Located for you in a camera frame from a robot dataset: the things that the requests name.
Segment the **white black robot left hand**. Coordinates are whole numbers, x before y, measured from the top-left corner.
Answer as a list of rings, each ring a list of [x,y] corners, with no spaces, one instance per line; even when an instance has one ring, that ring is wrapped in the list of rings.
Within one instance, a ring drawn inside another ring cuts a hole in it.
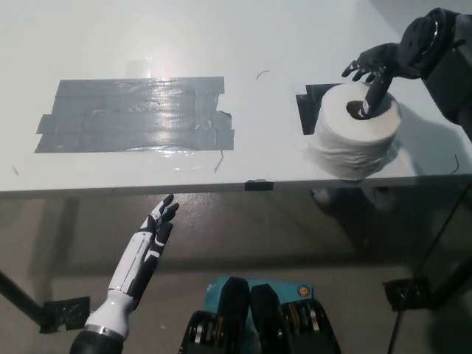
[[[129,316],[136,310],[159,264],[179,204],[168,195],[149,213],[127,244],[108,286],[104,303],[86,320],[85,329],[125,340]]]

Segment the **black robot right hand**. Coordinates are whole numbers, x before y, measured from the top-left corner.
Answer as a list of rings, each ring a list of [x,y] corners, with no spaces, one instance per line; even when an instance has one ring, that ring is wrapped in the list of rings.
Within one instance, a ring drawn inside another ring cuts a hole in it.
[[[356,118],[361,120],[375,116],[380,108],[388,89],[395,77],[403,74],[398,61],[399,45],[394,43],[381,44],[363,51],[342,72],[342,77],[354,74],[352,80],[357,82],[363,76],[369,88],[361,102]]]

